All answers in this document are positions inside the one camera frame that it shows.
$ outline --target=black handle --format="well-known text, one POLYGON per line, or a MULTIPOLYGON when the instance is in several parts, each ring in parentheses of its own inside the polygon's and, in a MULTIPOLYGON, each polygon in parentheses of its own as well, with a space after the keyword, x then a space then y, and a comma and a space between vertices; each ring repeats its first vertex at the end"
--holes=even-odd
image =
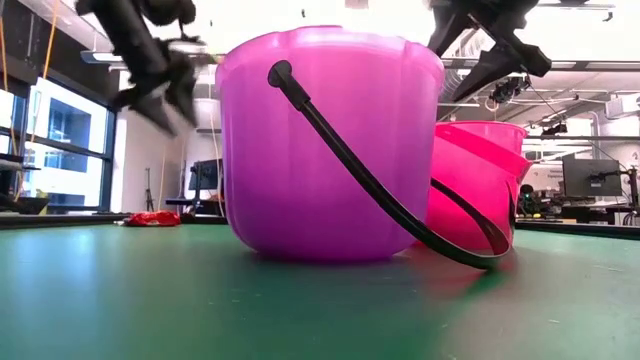
POLYGON ((413 214, 373 176, 322 114, 313 106, 311 97, 293 77, 292 67, 288 61, 280 60, 275 63, 269 71, 268 81, 269 85, 279 88, 293 107, 304 115, 318 135, 320 135, 331 151, 333 151, 349 171, 351 176, 353 176, 369 196, 375 200, 378 206, 417 240, 441 255, 478 269, 495 268, 499 259, 509 252, 511 248, 509 241, 495 224, 460 195, 435 179, 431 179, 431 186, 451 199, 473 218, 489 239, 494 255, 476 254, 467 251, 436 234, 427 228, 422 221, 413 216, 413 214))

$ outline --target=bucket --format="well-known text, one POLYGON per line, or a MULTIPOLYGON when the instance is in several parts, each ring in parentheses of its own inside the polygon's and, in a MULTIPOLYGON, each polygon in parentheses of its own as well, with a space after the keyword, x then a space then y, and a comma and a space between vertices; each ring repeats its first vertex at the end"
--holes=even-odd
POLYGON ((216 71, 233 231, 260 253, 299 260, 377 260, 409 247, 414 238, 269 86, 281 59, 369 170, 426 216, 440 59, 401 38, 306 27, 250 40, 216 71))
MULTIPOLYGON (((438 124, 431 174, 481 211, 513 243, 518 190, 531 163, 520 153, 526 131, 495 122, 438 124)), ((482 230, 446 196, 429 194, 427 226, 473 251, 490 249, 482 230)))

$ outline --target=green table surface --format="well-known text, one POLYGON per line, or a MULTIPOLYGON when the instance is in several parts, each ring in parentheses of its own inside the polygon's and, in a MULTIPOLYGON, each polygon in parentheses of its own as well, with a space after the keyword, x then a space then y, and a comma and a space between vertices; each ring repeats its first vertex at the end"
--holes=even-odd
POLYGON ((273 262, 226 226, 2 231, 0 359, 640 357, 640 242, 515 242, 483 274, 273 262))

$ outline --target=wall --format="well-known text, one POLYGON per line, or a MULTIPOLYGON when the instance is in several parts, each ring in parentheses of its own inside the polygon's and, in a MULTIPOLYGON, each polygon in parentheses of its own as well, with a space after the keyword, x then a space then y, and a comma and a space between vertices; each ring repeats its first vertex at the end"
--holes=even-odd
MULTIPOLYGON (((128 77, 127 72, 121 72, 121 89, 128 87, 128 77)), ((186 136, 171 138, 128 109, 118 114, 116 126, 111 211, 146 211, 146 168, 151 171, 151 197, 155 210, 158 210, 161 182, 163 200, 175 198, 180 193, 182 149, 186 136)), ((179 129, 179 133, 184 133, 184 129, 179 129)), ((164 204, 161 204, 160 209, 176 210, 175 207, 164 204)))
MULTIPOLYGON (((196 111, 198 115, 198 127, 211 129, 213 123, 214 129, 220 129, 220 102, 217 100, 198 99, 196 100, 196 111)), ((185 181, 185 196, 192 198, 195 191, 189 190, 189 179, 191 173, 188 169, 193 166, 196 161, 212 160, 222 158, 222 135, 198 134, 195 131, 187 133, 187 142, 185 147, 185 161, 187 176, 185 181)), ((203 191, 201 197, 205 197, 209 191, 203 191)))

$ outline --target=robotic arm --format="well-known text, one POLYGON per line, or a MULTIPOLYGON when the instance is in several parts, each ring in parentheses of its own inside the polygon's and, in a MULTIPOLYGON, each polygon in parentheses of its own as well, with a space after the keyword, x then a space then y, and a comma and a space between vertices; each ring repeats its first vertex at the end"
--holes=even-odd
MULTIPOLYGON (((143 16, 158 26, 174 21, 192 23, 196 8, 191 0, 78 0, 79 15, 93 13, 114 46, 114 54, 127 65, 133 87, 123 90, 113 99, 120 109, 131 106, 163 131, 175 135, 164 100, 192 126, 196 125, 193 90, 195 68, 189 56, 169 48, 171 40, 155 39, 143 21, 143 16)), ((198 42, 182 36, 183 41, 198 42)))
MULTIPOLYGON (((560 0, 580 5, 588 0, 560 0)), ((481 28, 496 42, 491 51, 483 51, 478 64, 456 89, 454 101, 460 101, 484 86, 512 72, 542 77, 551 69, 549 60, 537 46, 524 44, 514 34, 525 26, 524 16, 538 0, 431 0, 436 30, 429 48, 442 56, 467 28, 481 28)), ((191 125, 196 125, 193 105, 195 69, 189 56, 171 50, 170 40, 154 39, 143 21, 163 26, 178 21, 180 29, 195 20, 192 0, 78 0, 79 15, 93 13, 131 72, 131 89, 121 91, 113 100, 116 108, 130 106, 162 130, 175 135, 165 110, 164 100, 191 125), (159 91, 168 84, 164 93, 159 91)), ((183 41, 195 41, 182 35, 183 41)), ((213 57, 209 63, 215 63, 213 57)))
POLYGON ((490 51, 481 53, 478 64, 454 92, 454 101, 460 101, 512 72, 542 77, 551 70, 551 60, 537 46, 522 43, 514 34, 516 29, 525 27, 525 15, 537 4, 538 0, 431 2, 436 18, 436 31, 431 37, 429 48, 438 56, 442 56, 467 28, 483 29, 496 42, 490 51))

